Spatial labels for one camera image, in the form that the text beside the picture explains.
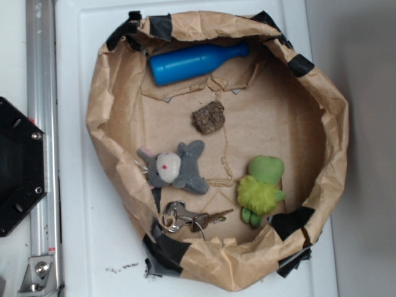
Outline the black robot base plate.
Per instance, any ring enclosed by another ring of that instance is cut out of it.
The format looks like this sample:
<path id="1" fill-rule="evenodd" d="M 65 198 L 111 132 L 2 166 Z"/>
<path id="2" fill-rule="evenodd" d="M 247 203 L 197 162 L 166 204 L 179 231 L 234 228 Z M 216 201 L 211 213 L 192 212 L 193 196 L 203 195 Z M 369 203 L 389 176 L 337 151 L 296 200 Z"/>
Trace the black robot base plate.
<path id="1" fill-rule="evenodd" d="M 45 133 L 1 98 L 1 237 L 46 194 Z"/>

